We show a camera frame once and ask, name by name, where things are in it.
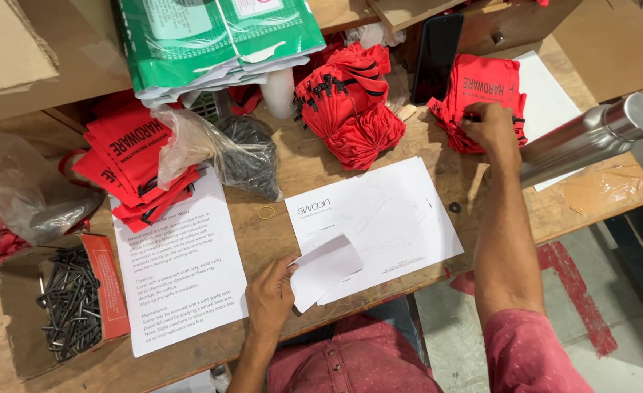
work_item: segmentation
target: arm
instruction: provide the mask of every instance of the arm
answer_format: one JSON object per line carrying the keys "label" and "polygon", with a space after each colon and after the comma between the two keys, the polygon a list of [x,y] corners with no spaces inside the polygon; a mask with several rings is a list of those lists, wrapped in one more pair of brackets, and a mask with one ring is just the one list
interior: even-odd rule
{"label": "arm", "polygon": [[460,128],[484,147],[491,162],[491,190],[474,250],[474,296],[481,327],[507,308],[545,315],[535,241],[520,189],[521,158],[512,112],[497,103],[474,103],[465,112],[481,116],[481,122],[464,120]]}
{"label": "arm", "polygon": [[228,393],[261,391],[268,362],[295,303],[290,277],[297,270],[297,265],[288,267],[295,259],[297,257],[290,255],[271,262],[246,287],[249,334]]}

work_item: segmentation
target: person's left hand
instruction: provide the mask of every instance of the person's left hand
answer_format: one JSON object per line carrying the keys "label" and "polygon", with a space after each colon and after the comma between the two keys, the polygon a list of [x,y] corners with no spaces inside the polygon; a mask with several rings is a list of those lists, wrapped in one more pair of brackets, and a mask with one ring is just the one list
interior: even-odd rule
{"label": "person's left hand", "polygon": [[288,255],[274,260],[246,287],[245,296],[251,323],[249,334],[257,339],[276,343],[282,333],[295,303],[290,277],[297,270],[297,265],[287,265],[297,258],[295,255]]}

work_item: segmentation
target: red shirt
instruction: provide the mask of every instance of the red shirt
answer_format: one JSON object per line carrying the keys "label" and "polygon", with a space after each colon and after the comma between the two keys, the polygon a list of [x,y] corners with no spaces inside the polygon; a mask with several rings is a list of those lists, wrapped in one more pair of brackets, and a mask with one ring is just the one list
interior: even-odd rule
{"label": "red shirt", "polygon": [[[489,320],[484,342],[494,393],[593,392],[542,314],[500,311]],[[401,333],[362,314],[340,320],[331,340],[277,351],[270,362],[268,391],[442,393]]]}

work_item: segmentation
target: jeans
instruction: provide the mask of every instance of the jeans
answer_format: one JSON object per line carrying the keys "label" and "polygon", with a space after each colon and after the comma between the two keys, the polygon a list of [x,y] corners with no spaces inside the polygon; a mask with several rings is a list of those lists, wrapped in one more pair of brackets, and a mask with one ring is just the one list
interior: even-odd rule
{"label": "jeans", "polygon": [[[416,326],[413,324],[413,320],[409,314],[409,303],[407,302],[406,297],[396,298],[392,301],[388,301],[387,303],[380,304],[377,307],[363,311],[362,314],[369,315],[394,326],[394,328],[409,341],[409,344],[411,344],[413,349],[416,350],[421,361],[423,361],[421,341],[418,339]],[[330,325],[322,326],[318,329],[312,330],[311,332],[300,334],[297,337],[292,337],[289,340],[283,341],[278,344],[277,349],[290,345],[312,344],[318,341],[330,340],[333,337],[335,328],[335,322]]]}

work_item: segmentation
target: hand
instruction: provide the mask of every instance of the hand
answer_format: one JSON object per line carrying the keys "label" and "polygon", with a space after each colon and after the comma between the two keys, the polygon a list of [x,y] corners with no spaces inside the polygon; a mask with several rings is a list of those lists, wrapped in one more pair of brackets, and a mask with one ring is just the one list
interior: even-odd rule
{"label": "hand", "polygon": [[476,102],[465,107],[465,113],[481,116],[481,122],[462,119],[460,128],[486,150],[492,165],[520,170],[518,139],[513,131],[513,110],[498,103]]}
{"label": "hand", "polygon": [[297,258],[288,255],[269,263],[246,287],[245,296],[251,323],[250,336],[277,343],[295,303],[290,277],[298,266],[288,265]]}

